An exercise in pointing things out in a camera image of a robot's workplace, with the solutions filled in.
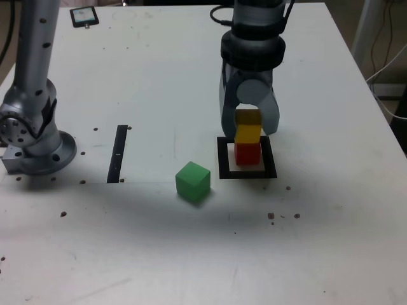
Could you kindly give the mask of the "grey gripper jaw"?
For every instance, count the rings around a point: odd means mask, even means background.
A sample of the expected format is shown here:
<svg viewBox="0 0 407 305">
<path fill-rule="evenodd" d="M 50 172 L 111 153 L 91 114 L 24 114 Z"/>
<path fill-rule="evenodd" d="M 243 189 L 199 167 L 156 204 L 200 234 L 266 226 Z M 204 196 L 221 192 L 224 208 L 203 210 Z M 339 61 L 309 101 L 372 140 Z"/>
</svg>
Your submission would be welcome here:
<svg viewBox="0 0 407 305">
<path fill-rule="evenodd" d="M 219 105 L 221 113 L 221 126 L 225 137 L 234 137 L 236 134 L 235 111 L 239 105 L 237 88 L 240 76 L 236 70 L 227 63 L 222 63 L 219 83 Z"/>
<path fill-rule="evenodd" d="M 273 90 L 267 83 L 258 79 L 247 79 L 238 86 L 237 98 L 241 104 L 253 105 L 259 109 L 266 135 L 277 131 L 280 111 Z"/>
</svg>

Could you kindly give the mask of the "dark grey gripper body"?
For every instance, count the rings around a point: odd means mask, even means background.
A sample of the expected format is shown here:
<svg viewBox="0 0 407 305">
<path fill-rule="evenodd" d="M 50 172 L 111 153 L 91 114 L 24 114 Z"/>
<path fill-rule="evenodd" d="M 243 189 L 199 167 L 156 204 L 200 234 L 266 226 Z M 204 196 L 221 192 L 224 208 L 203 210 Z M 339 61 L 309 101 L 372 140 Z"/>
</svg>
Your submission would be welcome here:
<svg viewBox="0 0 407 305">
<path fill-rule="evenodd" d="M 236 77 L 241 78 L 243 80 L 257 79 L 267 84 L 270 88 L 273 87 L 273 70 L 248 71 L 229 66 L 229 80 L 231 81 Z"/>
</svg>

